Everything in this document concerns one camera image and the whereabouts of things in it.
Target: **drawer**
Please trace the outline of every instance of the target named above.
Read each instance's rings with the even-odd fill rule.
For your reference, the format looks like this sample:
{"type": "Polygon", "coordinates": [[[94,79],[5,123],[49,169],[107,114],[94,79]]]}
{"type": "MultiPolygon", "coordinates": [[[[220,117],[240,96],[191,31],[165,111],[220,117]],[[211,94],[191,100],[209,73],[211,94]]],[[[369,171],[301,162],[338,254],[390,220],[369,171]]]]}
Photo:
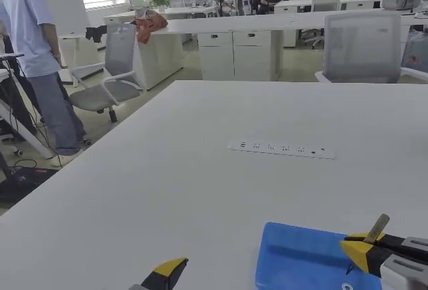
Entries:
{"type": "Polygon", "coordinates": [[[233,46],[232,33],[198,34],[199,46],[233,46]]]}
{"type": "Polygon", "coordinates": [[[407,42],[407,38],[409,37],[410,26],[401,26],[400,29],[400,42],[407,42]]]}
{"type": "Polygon", "coordinates": [[[233,46],[270,46],[271,31],[236,31],[233,46]]]}
{"type": "Polygon", "coordinates": [[[347,3],[346,4],[346,10],[347,11],[353,11],[355,9],[373,9],[375,6],[374,1],[361,1],[361,2],[355,2],[355,3],[347,3]]]}
{"type": "Polygon", "coordinates": [[[276,7],[275,14],[297,13],[298,6],[276,7]]]}

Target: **chair armrest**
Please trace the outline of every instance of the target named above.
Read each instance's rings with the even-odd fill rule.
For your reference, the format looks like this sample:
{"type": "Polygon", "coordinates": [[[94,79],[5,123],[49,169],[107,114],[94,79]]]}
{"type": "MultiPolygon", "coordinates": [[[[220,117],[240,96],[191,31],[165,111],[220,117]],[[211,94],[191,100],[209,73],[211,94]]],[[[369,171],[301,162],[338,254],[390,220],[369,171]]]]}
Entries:
{"type": "Polygon", "coordinates": [[[79,74],[85,71],[96,71],[98,69],[102,69],[104,68],[104,66],[106,65],[106,63],[97,63],[97,64],[92,64],[92,65],[87,65],[87,66],[80,66],[80,67],[75,67],[70,69],[70,74],[75,77],[77,79],[77,81],[79,82],[79,84],[82,84],[85,88],[88,88],[86,86],[86,84],[83,82],[83,80],[80,78],[79,74]]]}
{"type": "Polygon", "coordinates": [[[428,73],[425,73],[423,71],[417,71],[415,69],[402,67],[401,68],[401,75],[409,75],[409,76],[412,76],[412,77],[417,78],[419,80],[423,80],[423,81],[428,82],[428,73]]]}
{"type": "Polygon", "coordinates": [[[106,83],[111,82],[111,81],[117,81],[117,80],[120,80],[122,78],[127,78],[128,76],[132,76],[134,74],[135,74],[135,71],[130,71],[128,73],[119,74],[119,75],[115,75],[115,76],[108,76],[107,78],[103,78],[103,80],[101,82],[101,86],[104,89],[104,91],[106,91],[107,95],[113,100],[113,102],[116,105],[120,105],[121,102],[118,102],[116,100],[116,98],[113,96],[113,94],[108,90],[106,83]]]}
{"type": "Polygon", "coordinates": [[[317,71],[315,73],[315,77],[316,79],[320,82],[320,83],[331,83],[330,80],[328,80],[324,74],[322,73],[322,71],[317,71]]]}

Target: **light blue shirt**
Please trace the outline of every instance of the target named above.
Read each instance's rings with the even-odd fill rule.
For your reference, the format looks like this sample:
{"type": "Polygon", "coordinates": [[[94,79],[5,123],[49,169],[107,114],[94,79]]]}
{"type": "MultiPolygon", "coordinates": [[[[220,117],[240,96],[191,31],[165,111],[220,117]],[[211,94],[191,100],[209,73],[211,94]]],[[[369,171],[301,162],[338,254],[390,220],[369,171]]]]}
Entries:
{"type": "Polygon", "coordinates": [[[6,27],[25,76],[34,78],[56,73],[60,65],[43,36],[41,24],[52,24],[45,0],[0,0],[0,19],[6,27]]]}

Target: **sneaker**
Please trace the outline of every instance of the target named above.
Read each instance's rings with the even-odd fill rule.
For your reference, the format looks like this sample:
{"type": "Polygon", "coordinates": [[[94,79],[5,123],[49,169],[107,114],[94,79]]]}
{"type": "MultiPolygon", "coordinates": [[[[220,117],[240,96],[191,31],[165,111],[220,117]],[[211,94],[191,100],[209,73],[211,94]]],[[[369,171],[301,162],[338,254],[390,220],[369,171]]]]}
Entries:
{"type": "Polygon", "coordinates": [[[70,163],[72,160],[77,158],[82,152],[83,150],[80,150],[79,152],[73,155],[55,155],[53,158],[51,158],[50,164],[51,166],[54,166],[56,168],[63,167],[64,165],[70,163]]]}

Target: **desk surface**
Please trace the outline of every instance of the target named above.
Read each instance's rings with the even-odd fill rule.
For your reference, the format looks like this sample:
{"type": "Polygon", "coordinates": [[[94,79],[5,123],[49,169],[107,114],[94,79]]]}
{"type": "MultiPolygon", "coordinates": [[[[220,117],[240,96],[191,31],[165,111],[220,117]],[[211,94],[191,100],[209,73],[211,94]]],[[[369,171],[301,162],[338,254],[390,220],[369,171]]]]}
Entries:
{"type": "MultiPolygon", "coordinates": [[[[381,0],[340,0],[342,4],[345,3],[359,3],[363,1],[381,1],[381,0]]],[[[312,0],[290,0],[280,1],[275,7],[295,7],[295,6],[309,6],[312,4],[312,0]]]]}
{"type": "Polygon", "coordinates": [[[127,290],[190,258],[177,290],[254,288],[268,221],[428,237],[428,87],[175,82],[0,217],[7,290],[127,290]],[[336,160],[228,150],[326,146],[336,160]]]}
{"type": "MultiPolygon", "coordinates": [[[[216,11],[216,6],[209,6],[209,7],[170,7],[165,9],[165,14],[167,15],[174,15],[174,14],[196,14],[196,13],[211,13],[216,11]]],[[[110,15],[106,17],[134,17],[135,11],[127,11],[126,13],[120,13],[115,15],[110,15]]]]}
{"type": "MultiPolygon", "coordinates": [[[[311,13],[287,13],[276,15],[250,15],[233,17],[212,17],[199,19],[168,20],[168,26],[152,35],[185,33],[226,33],[230,31],[280,31],[285,29],[323,28],[327,15],[339,13],[375,12],[383,9],[365,9],[356,11],[316,11],[311,13]]],[[[401,16],[401,25],[422,25],[426,19],[401,16]]]]}

